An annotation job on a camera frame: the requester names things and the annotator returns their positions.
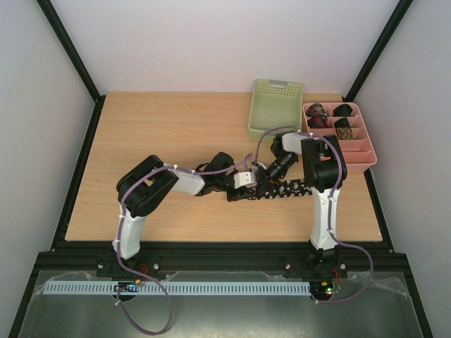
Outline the black white patterned tie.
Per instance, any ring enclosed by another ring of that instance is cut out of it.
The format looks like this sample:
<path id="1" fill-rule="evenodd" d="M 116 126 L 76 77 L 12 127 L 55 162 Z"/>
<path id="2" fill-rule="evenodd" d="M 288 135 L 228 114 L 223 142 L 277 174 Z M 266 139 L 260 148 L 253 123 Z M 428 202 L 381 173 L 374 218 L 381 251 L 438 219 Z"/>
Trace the black white patterned tie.
<path id="1" fill-rule="evenodd" d="M 274 196 L 255 197 L 255 187 L 251 188 L 251 190 L 254 192 L 252 200 L 284 199 L 312 195 L 312 190 L 306 185 L 304 179 L 284 180 L 278 183 L 278 191 Z"/>

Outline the black frame post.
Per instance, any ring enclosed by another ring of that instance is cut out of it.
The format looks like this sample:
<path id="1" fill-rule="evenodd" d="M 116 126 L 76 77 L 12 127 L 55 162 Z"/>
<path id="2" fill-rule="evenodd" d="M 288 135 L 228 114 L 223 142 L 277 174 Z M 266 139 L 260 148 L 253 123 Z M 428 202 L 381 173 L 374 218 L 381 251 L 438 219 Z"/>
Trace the black frame post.
<path id="1" fill-rule="evenodd" d="M 74 69 L 82 80 L 82 83 L 84 84 L 92 100 L 97 102 L 101 98 L 101 94 L 99 93 L 97 86 L 95 85 L 80 54 L 78 53 L 78 50 L 68 34 L 68 31 L 54 8 L 54 5 L 50 0 L 37 0 L 37 4 L 69 57 L 70 62 L 73 64 Z"/>
<path id="2" fill-rule="evenodd" d="M 348 93 L 343 97 L 344 102 L 353 102 L 355 100 L 413 2 L 413 0 L 398 1 Z"/>

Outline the rolled dark patterned tie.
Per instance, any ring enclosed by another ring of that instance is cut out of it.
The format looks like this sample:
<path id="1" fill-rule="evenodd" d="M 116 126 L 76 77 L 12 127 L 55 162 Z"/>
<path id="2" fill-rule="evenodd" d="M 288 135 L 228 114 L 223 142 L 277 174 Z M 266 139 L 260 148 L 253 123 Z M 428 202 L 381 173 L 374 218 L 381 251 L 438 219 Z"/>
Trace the rolled dark patterned tie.
<path id="1" fill-rule="evenodd" d="M 306 110 L 306 116 L 308 116 L 308 117 L 314 117 L 314 116 L 326 117 L 327 113 L 320 103 L 315 103 L 315 104 L 312 104 L 310 107 L 308 107 L 308 109 Z"/>

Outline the green plastic basket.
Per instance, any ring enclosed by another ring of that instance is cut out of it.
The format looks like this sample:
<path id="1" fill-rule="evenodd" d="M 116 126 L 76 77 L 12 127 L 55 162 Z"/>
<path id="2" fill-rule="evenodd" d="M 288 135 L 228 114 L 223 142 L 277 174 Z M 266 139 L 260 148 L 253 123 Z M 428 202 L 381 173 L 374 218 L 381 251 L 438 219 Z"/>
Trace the green plastic basket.
<path id="1" fill-rule="evenodd" d="M 258 140 L 276 127 L 301 127 L 302 85 L 297 82 L 257 79 L 249 113 L 249 138 Z"/>

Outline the rolled red dark tie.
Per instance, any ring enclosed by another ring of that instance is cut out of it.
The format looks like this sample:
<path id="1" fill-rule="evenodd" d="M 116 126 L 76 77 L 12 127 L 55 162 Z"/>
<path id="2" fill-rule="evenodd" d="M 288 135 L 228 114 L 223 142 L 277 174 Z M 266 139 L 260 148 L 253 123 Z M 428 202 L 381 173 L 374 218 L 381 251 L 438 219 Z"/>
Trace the rolled red dark tie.
<path id="1" fill-rule="evenodd" d="M 314 129 L 327 128 L 327 119 L 321 116 L 313 116 L 308 119 L 307 125 Z"/>

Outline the rolled black tie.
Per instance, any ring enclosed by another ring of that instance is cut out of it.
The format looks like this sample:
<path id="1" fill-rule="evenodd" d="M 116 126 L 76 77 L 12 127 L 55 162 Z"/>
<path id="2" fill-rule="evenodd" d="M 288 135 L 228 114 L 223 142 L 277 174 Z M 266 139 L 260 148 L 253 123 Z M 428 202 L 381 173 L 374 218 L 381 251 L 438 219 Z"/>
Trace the rolled black tie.
<path id="1" fill-rule="evenodd" d="M 350 117 L 353 112 L 353 108 L 349 104 L 340 104 L 333 109 L 333 115 L 335 117 Z"/>
<path id="2" fill-rule="evenodd" d="M 348 127 L 351 127 L 351 125 L 350 125 L 350 122 L 349 122 L 348 118 L 340 118 L 340 119 L 338 119 L 338 120 L 336 120 L 334 122 L 334 127 L 336 129 L 338 129 L 338 128 L 348 128 Z"/>

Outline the black left frame post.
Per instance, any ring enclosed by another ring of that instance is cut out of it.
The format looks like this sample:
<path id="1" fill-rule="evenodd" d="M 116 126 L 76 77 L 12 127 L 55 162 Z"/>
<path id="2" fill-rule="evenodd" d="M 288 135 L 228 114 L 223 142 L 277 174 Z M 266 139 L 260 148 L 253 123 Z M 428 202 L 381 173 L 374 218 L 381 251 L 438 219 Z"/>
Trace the black left frame post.
<path id="1" fill-rule="evenodd" d="M 68 31 L 54 8 L 54 5 L 50 0 L 37 0 L 37 4 L 69 57 L 70 62 L 73 64 L 74 69 L 82 80 L 82 83 L 84 84 L 92 100 L 97 102 L 101 98 L 101 94 L 99 93 L 97 86 L 95 85 L 80 54 L 78 53 L 78 50 L 68 34 Z"/>

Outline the black right frame post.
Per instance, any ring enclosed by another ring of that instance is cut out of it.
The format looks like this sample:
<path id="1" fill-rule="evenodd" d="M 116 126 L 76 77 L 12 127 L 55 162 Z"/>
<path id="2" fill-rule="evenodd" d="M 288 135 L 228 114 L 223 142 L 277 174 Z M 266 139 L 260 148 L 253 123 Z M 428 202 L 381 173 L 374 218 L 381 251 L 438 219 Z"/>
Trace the black right frame post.
<path id="1" fill-rule="evenodd" d="M 343 97 L 344 102 L 353 102 L 355 100 L 413 2 L 413 0 L 398 1 L 348 93 Z"/>

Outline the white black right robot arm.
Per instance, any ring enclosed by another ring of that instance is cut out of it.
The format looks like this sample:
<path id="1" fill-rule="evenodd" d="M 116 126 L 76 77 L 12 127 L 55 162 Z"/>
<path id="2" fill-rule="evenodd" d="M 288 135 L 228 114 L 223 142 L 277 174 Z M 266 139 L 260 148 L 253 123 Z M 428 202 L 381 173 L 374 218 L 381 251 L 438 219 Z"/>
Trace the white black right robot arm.
<path id="1" fill-rule="evenodd" d="M 273 138 L 271 152 L 276 157 L 272 164 L 265 166 L 258 158 L 252 163 L 257 177 L 255 197 L 313 196 L 314 225 L 310 242 L 318 252 L 308 257 L 307 267 L 314 275 L 324 275 L 331 269 L 332 260 L 323 251 L 338 245 L 338 197 L 347 177 L 338 138 L 331 134 L 278 133 Z"/>

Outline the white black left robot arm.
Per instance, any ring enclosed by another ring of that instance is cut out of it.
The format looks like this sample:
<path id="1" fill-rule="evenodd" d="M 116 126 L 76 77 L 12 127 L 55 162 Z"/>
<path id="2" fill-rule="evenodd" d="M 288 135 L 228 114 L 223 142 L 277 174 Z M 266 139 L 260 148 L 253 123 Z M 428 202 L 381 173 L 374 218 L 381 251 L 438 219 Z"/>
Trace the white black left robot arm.
<path id="1" fill-rule="evenodd" d="M 224 152 L 196 169 L 169 165 L 150 155 L 124 175 L 116 185 L 120 203 L 119 227 L 113 248 L 119 257 L 128 260 L 140 251 L 140 238 L 146 218 L 170 192 L 205 196 L 226 192 L 239 186 L 235 183 L 237 168 L 246 165 L 252 154 L 235 163 Z"/>

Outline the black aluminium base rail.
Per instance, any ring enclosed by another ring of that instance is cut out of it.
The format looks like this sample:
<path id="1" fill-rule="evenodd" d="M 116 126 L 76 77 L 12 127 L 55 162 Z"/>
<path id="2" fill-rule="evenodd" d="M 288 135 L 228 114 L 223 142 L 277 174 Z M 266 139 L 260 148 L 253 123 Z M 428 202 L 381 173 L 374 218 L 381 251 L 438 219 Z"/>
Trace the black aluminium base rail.
<path id="1" fill-rule="evenodd" d="M 105 242 L 59 244 L 39 253 L 33 274 L 45 270 L 92 271 L 114 280 L 132 278 L 133 270 L 159 280 L 175 272 L 263 272 L 303 280 L 319 280 L 334 273 L 400 272 L 411 275 L 407 257 L 385 242 L 363 243 L 317 252 L 310 243 L 145 242 L 140 252 L 119 263 Z"/>

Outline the pink divided organizer tray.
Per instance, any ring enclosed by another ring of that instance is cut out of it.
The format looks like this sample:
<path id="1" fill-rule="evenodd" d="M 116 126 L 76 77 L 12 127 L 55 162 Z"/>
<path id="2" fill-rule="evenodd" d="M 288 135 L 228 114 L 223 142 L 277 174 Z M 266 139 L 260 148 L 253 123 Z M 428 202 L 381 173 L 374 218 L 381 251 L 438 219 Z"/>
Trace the pink divided organizer tray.
<path id="1" fill-rule="evenodd" d="M 354 103 L 304 104 L 302 128 L 315 135 L 335 135 L 349 173 L 363 173 L 377 163 L 362 113 Z"/>

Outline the rolled brown patterned tie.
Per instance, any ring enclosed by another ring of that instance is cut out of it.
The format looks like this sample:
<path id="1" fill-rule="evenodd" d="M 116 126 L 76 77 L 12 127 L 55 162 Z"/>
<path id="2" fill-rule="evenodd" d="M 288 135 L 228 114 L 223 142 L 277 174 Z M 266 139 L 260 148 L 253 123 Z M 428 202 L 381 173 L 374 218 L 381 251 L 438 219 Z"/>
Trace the rolled brown patterned tie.
<path id="1" fill-rule="evenodd" d="M 348 128 L 338 128 L 336 129 L 336 133 L 339 140 L 353 140 L 353 131 L 351 127 Z"/>

